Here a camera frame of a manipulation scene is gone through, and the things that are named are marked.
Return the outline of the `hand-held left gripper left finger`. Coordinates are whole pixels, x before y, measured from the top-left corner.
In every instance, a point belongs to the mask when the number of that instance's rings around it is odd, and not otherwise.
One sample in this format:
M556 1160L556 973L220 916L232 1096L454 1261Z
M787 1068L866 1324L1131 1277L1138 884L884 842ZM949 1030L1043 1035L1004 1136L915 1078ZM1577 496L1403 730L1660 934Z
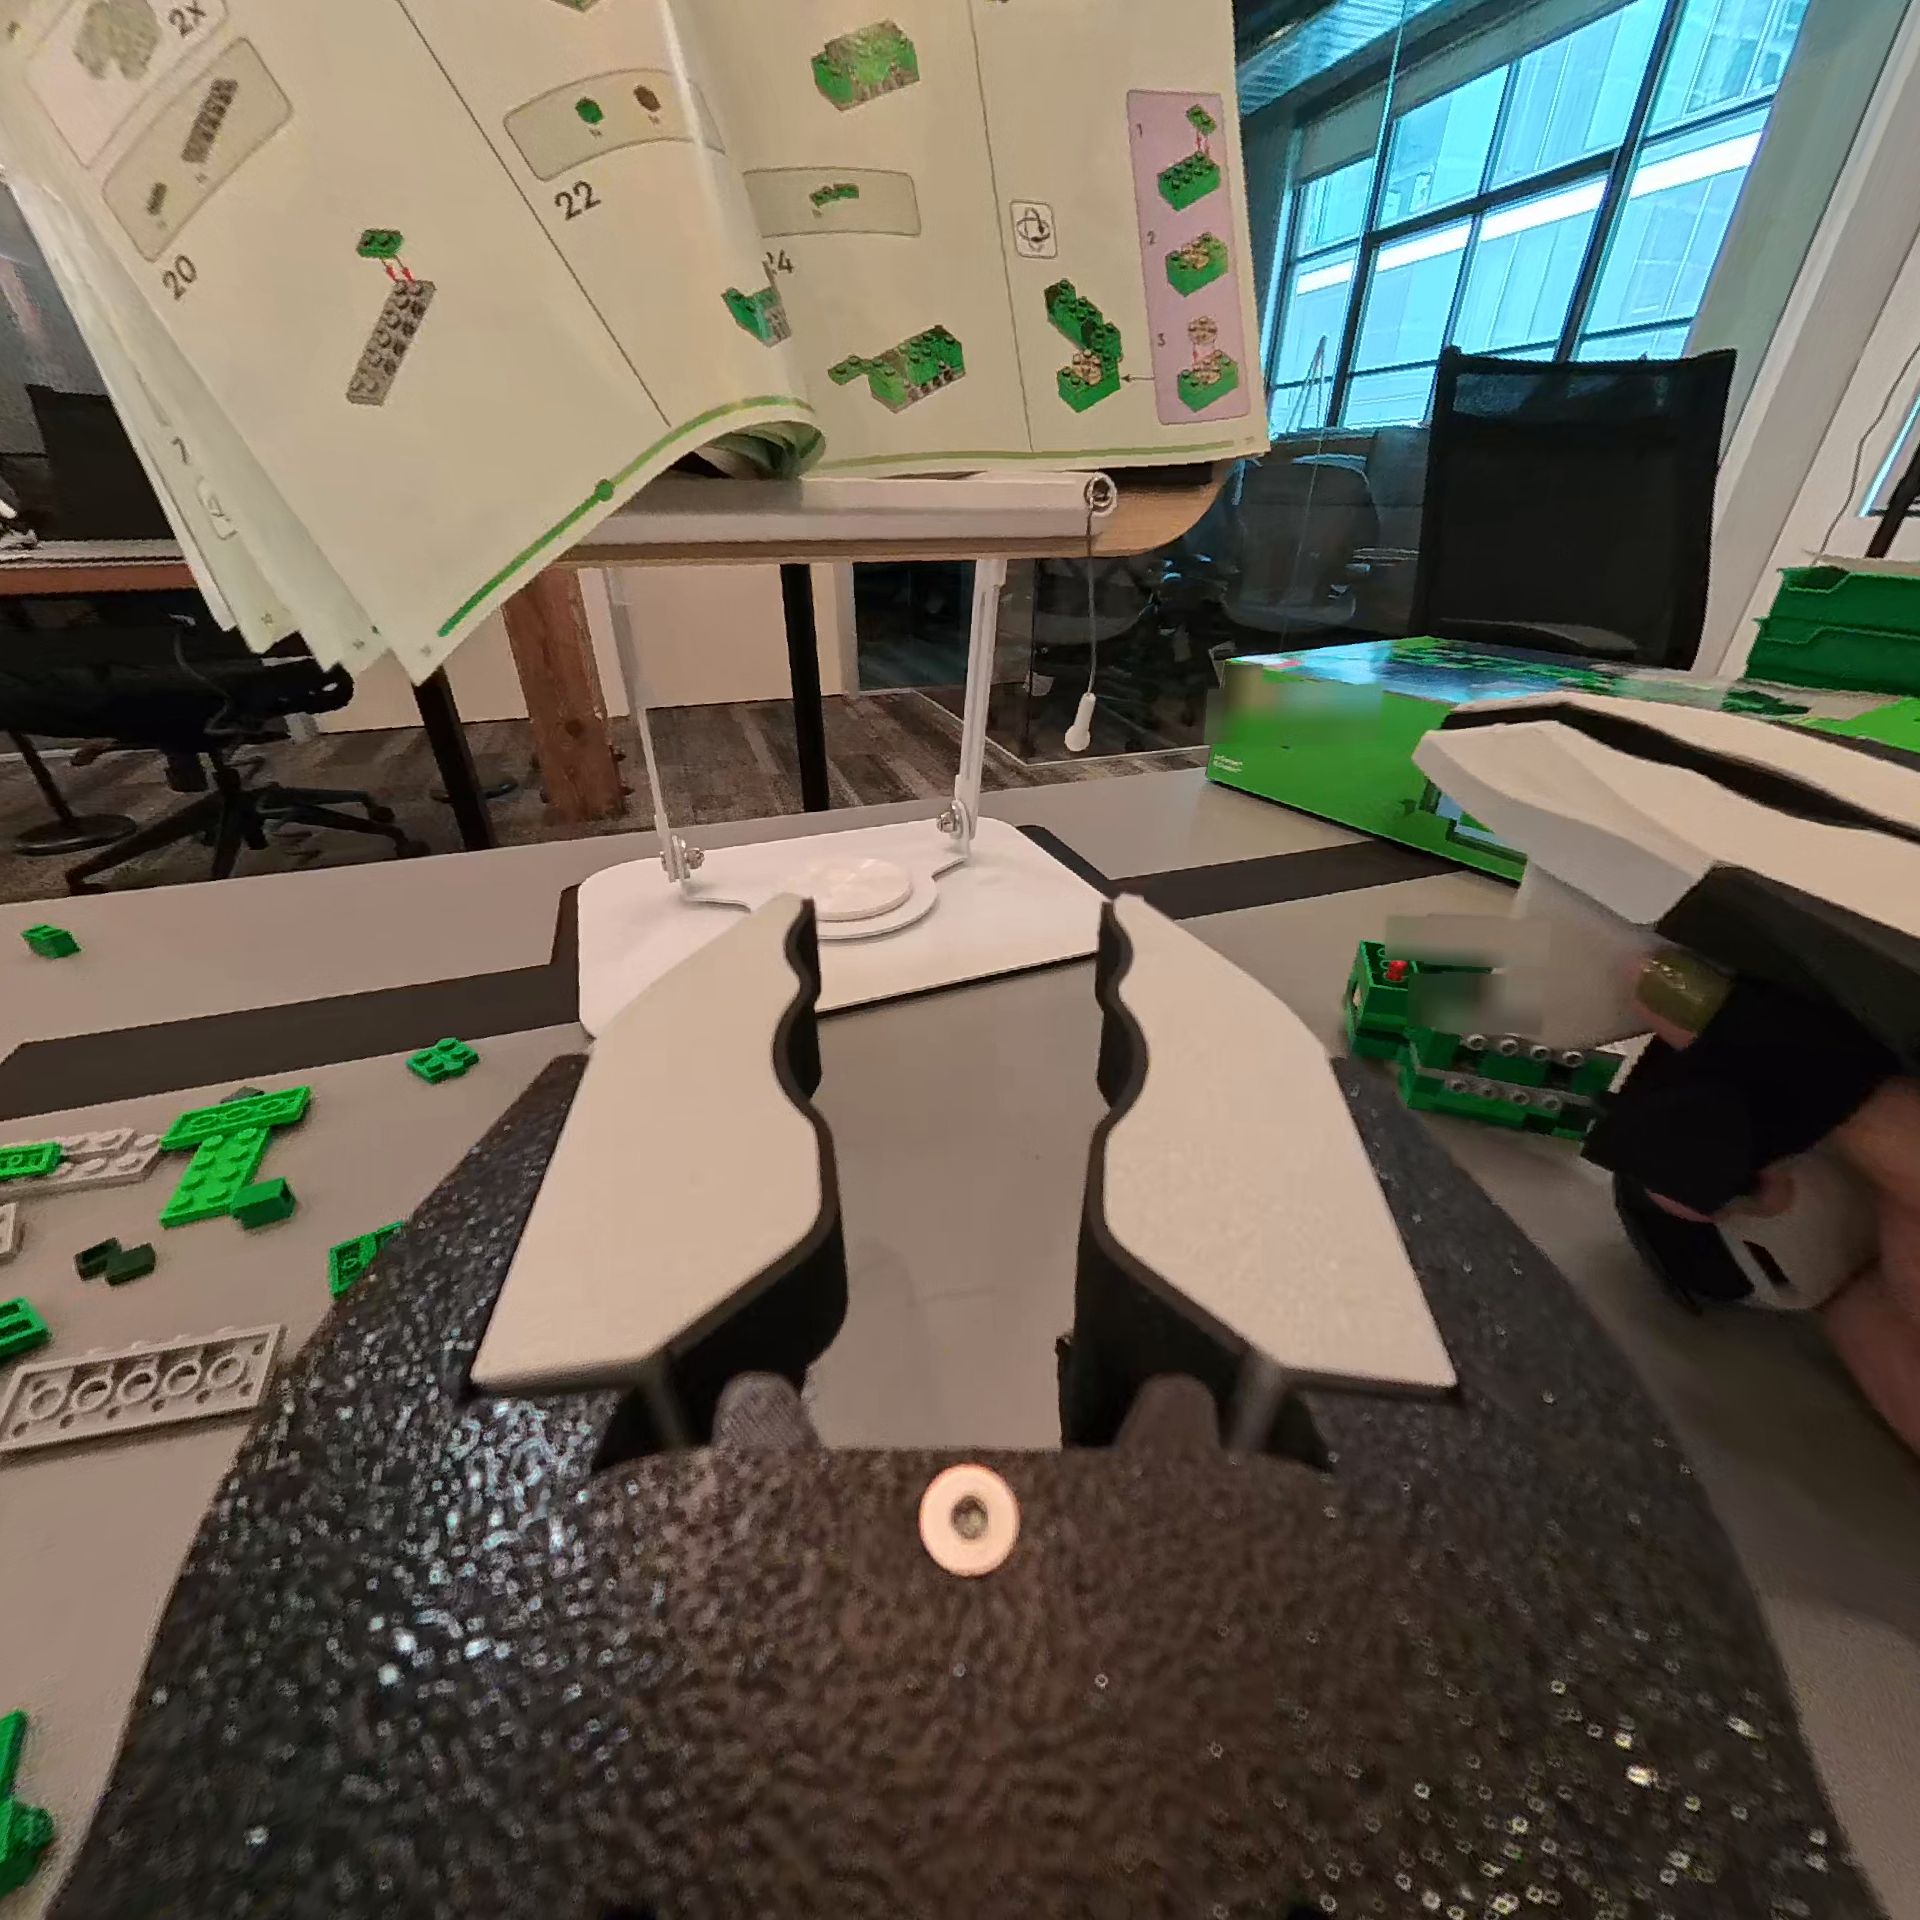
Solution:
M848 1314L814 902L776 896L594 1038L470 1387L618 1387L702 1442L742 1376L804 1389Z

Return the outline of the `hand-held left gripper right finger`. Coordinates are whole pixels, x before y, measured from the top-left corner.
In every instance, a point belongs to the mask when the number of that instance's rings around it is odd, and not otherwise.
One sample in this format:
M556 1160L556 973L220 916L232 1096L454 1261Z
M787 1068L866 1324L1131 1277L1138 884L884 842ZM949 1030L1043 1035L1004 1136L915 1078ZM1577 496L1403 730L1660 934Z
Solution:
M1441 1400L1456 1367L1329 1052L1141 896L1102 904L1106 1102L1077 1242L1077 1438L1156 1378L1228 1442L1276 1442L1292 1389Z

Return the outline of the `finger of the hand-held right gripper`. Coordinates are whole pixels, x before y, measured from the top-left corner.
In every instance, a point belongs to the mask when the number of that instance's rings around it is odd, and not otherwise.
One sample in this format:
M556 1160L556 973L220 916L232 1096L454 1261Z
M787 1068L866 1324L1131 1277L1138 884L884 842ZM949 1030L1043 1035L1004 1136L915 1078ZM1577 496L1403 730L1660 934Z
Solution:
M1885 928L1918 925L1915 844L1794 819L1558 726L1424 736L1413 759L1530 864L1650 925L1715 869L1741 869Z
M1778 717L1638 699L1464 703L1441 738L1558 726L1641 766L1825 824L1918 824L1915 752Z

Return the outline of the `green brick build with grey beams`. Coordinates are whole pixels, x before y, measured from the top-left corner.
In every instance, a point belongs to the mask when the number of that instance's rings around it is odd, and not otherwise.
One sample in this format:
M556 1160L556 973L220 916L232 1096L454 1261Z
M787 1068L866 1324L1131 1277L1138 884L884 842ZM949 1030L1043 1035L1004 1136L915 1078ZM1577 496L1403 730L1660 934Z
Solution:
M1480 1012L1480 982L1489 973L1458 958L1418 958L1361 941L1342 1002L1349 1052L1385 1066L1411 1111L1585 1143L1627 1074L1627 1052L1436 1024Z

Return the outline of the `brick instruction booklet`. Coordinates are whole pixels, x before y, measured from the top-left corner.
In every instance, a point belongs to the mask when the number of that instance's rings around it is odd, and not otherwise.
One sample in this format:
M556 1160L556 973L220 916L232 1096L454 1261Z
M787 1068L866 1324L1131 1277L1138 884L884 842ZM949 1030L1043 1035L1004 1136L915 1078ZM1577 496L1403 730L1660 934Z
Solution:
M5 179L212 614L420 680L683 459L1267 451L1232 5L5 5Z

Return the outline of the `grey desk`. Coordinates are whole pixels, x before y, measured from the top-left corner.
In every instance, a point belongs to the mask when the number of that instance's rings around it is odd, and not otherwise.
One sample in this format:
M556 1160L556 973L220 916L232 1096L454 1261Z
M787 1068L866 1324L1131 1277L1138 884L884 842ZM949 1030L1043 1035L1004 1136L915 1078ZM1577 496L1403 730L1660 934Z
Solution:
M1355 941L1396 915L1497 909L1502 884L1214 791L1146 774L989 800L1108 879L1203 904L1190 930L1340 1043ZM539 970L565 894L650 837L376 862L5 907L5 1052L97 1032L259 1016L308 1002L422 992ZM176 1237L161 1274L89 1287L70 1256L146 1239L148 1189L37 1202L5 1293L56 1354L328 1314L324 1251L420 1205L576 1024L441 1015L482 1066L420 1087L406 1043L362 1035L315 1072L220 1062L176 1043L163 1087L104 1093L83 1068L35 1106L77 1126L163 1126L240 1084L308 1082L290 1140L292 1222ZM822 1024L822 1111L848 1195L848 1322L810 1384L822 1438L850 1448L1041 1448L1059 1439L1052 1341L1072 1304L1072 1232L1098 1119L1090 964L1002 975ZM1547 1143L1434 1125L1436 1140L1562 1268L1688 1448L1740 1550L1790 1672L1834 1806L1889 1916L1915 1916L1915 1464L1861 1406L1809 1324L1692 1317L1649 1285L1592 1168ZM243 1432L204 1421L130 1444L5 1462L5 1709L33 1716L20 1768L56 1816L53 1858L5 1900L45 1916L109 1778L133 1690Z

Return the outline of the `person's right hand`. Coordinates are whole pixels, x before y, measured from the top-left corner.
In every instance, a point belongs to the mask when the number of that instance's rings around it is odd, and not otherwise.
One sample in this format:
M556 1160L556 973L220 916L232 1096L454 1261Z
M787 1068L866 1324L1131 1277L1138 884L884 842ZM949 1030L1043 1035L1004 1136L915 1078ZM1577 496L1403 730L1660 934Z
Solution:
M1760 1186L1701 1214L1634 1182L1616 1212L1678 1300L1813 1311L1862 1399L1918 1451L1918 1090L1891 1076L1818 1150L1763 1170ZM1774 1285L1760 1222L1822 1229L1813 1280Z

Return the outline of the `stack of green trays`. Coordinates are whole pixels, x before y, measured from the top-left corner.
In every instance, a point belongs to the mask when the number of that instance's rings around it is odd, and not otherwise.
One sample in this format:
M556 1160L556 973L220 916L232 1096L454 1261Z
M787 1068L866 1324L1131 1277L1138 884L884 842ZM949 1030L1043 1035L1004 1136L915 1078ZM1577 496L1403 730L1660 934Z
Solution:
M1786 566L1745 662L1754 680L1918 695L1918 565Z

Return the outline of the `green cardboard box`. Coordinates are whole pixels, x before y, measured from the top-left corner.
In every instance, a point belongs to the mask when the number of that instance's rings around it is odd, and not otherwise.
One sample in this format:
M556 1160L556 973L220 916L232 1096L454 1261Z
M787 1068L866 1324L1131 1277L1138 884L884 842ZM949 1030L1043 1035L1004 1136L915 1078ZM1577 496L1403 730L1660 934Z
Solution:
M1520 879L1523 854L1413 760L1464 703L1564 692L1778 717L1915 750L1915 666L1825 687L1801 670L1709 679L1644 662L1458 640L1357 640L1218 662L1208 776L1461 869Z

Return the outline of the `white book stand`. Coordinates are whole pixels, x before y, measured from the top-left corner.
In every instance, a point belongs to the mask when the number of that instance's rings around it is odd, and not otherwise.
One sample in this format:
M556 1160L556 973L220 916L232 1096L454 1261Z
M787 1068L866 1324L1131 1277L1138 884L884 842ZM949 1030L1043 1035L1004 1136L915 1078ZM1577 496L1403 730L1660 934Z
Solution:
M665 474L605 520L582 554L627 540L642 560L718 560L725 547L818 560L845 543L956 541L977 563L966 703L947 805L913 819L795 832L702 850L668 821L644 707L640 647L621 591L614 656L637 725L661 850L589 876L578 892L578 1012L600 1035L665 972L780 894L814 901L827 1012L1090 956L1099 896L1056 854L980 811L989 671L1005 563L1028 536L1088 549L1114 515L1102 471L982 471L960 478L702 480Z

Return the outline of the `scattered loose toy bricks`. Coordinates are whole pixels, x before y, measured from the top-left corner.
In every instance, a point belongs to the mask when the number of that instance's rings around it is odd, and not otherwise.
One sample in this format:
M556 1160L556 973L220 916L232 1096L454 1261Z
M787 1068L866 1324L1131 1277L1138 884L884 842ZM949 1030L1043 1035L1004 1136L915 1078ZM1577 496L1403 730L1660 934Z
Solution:
M5 1117L5 1824L44 1914L212 1488L281 1370L497 1114L477 979L53 1045Z

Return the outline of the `large paned window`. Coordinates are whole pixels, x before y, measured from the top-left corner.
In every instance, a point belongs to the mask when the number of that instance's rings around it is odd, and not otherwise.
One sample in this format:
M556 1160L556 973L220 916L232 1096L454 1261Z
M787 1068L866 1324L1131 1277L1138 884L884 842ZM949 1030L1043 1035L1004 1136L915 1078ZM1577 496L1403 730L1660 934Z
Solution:
M1268 439L1421 424L1446 350L1696 351L1810 13L1236 5Z

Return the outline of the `wooden post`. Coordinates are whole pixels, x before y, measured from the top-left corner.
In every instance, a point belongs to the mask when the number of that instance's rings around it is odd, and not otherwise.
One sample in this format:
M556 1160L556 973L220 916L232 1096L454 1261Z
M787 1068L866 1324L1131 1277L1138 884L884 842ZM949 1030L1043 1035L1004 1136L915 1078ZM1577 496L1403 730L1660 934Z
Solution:
M502 605L545 800L565 824L619 819L627 788L573 566L542 570Z

